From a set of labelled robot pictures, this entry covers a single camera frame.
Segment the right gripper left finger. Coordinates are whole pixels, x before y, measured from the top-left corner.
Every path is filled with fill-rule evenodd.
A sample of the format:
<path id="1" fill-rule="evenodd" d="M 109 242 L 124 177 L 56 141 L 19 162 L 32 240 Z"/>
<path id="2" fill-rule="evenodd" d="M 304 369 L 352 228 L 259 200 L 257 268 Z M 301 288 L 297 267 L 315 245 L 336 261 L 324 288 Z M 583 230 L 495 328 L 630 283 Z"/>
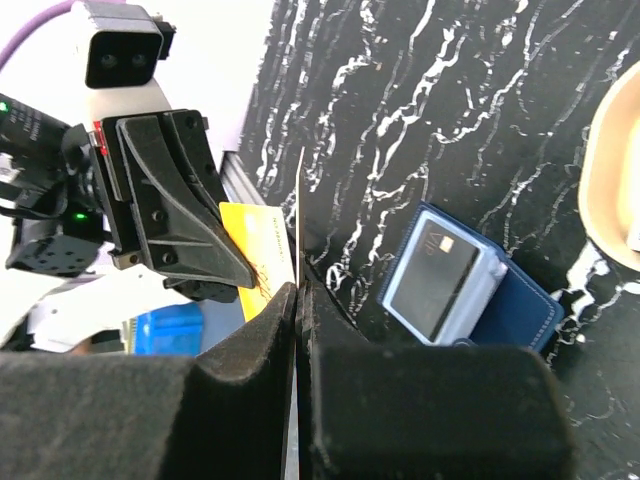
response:
<path id="1" fill-rule="evenodd" d="M 5 479 L 279 479 L 297 290 L 195 357 L 1 357 Z"/>

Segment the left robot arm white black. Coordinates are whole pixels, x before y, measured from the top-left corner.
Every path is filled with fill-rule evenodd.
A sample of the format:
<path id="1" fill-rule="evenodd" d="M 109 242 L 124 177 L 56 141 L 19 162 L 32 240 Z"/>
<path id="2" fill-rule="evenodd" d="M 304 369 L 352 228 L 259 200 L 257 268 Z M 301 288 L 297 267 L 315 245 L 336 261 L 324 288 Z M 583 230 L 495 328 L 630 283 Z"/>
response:
<path id="1" fill-rule="evenodd" d="M 17 311 L 37 349 L 65 352 L 130 318 L 255 282 L 225 232 L 227 199 L 195 110 L 156 83 L 91 90 L 69 126 L 1 100 L 1 196 L 14 237 L 6 265 L 56 280 Z"/>

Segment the black VIP card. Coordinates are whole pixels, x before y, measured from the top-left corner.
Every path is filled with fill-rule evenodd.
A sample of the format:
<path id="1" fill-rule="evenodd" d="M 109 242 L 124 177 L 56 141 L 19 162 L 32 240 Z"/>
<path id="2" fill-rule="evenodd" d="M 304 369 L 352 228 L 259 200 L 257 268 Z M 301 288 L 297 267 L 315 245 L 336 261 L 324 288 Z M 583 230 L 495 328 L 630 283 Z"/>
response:
<path id="1" fill-rule="evenodd" d="M 433 342 L 480 250 L 427 220 L 391 297 L 396 315 Z"/>

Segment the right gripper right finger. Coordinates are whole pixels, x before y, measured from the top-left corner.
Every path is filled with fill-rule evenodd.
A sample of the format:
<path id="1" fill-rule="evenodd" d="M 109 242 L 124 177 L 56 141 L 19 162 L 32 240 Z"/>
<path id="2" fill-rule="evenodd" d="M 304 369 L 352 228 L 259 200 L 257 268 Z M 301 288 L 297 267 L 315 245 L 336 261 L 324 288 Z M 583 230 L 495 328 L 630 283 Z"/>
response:
<path id="1" fill-rule="evenodd" d="M 326 289 L 298 298 L 303 479 L 571 479 L 557 382 L 513 347 L 384 346 Z"/>

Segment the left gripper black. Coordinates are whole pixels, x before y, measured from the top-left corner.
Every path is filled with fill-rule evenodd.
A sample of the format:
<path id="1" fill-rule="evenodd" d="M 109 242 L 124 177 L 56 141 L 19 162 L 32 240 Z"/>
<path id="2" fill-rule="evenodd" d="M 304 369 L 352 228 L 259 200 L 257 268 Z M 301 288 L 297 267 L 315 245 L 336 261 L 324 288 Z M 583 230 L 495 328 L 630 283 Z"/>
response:
<path id="1" fill-rule="evenodd" d="M 116 116 L 92 130 L 1 100 L 6 266 L 77 275 L 112 244 L 120 269 L 145 266 L 194 300 L 230 303 L 255 283 L 222 225 L 228 200 L 196 110 Z"/>

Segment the blue leather card holder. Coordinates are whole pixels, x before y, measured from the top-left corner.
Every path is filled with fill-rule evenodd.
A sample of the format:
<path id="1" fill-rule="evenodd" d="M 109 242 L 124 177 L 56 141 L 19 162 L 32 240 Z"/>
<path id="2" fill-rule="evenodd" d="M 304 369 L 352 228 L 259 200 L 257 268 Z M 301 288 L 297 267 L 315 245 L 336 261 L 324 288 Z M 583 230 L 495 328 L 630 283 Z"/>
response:
<path id="1" fill-rule="evenodd" d="M 399 318 L 390 300 L 427 220 L 441 224 L 480 253 L 433 342 Z M 513 345 L 541 351 L 564 316 L 557 300 L 494 242 L 427 203 L 418 207 L 385 276 L 379 304 L 427 346 Z"/>

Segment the beige oval card tray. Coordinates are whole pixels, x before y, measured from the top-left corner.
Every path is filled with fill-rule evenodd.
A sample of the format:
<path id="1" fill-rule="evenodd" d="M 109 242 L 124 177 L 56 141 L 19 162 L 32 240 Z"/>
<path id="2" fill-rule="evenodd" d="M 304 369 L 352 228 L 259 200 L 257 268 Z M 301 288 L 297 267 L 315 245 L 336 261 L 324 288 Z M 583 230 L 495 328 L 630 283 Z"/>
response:
<path id="1" fill-rule="evenodd" d="M 592 119 L 578 189 L 587 236 L 639 269 L 639 65 L 609 88 Z"/>

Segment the orange gold credit card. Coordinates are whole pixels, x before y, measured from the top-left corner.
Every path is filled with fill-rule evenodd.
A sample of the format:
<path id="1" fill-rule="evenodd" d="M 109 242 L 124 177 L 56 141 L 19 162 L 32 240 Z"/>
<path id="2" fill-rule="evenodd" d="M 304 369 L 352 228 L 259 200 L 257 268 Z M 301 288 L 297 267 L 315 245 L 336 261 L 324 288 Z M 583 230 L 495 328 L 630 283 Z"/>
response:
<path id="1" fill-rule="evenodd" d="M 223 226 L 249 265 L 256 285 L 239 287 L 246 322 L 260 314 L 284 283 L 295 283 L 289 239 L 280 207 L 221 202 Z"/>

